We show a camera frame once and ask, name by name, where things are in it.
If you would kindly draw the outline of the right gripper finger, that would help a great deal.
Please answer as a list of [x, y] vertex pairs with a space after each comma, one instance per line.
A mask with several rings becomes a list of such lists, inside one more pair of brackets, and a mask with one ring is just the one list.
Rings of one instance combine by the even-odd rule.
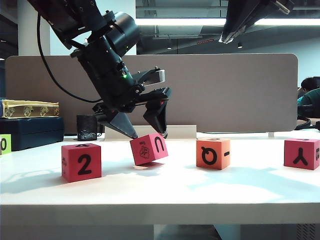
[[245, 33], [256, 21], [267, 16], [267, 7], [269, 0], [239, 0], [239, 18], [236, 37]]
[[225, 24], [219, 42], [232, 42], [233, 39], [237, 36], [240, 7], [241, 3], [239, 0], [228, 1]]

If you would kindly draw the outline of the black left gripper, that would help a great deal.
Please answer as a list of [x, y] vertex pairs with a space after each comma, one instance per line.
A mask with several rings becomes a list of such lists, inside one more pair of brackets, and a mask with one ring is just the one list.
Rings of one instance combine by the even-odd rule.
[[168, 137], [166, 108], [172, 90], [169, 87], [145, 93], [147, 85], [165, 81], [165, 71], [153, 68], [131, 74], [121, 56], [101, 37], [84, 44], [72, 42], [77, 58], [100, 95], [105, 108], [112, 113], [97, 113], [97, 122], [131, 139], [138, 137], [126, 113], [145, 105], [143, 118], [165, 139]]

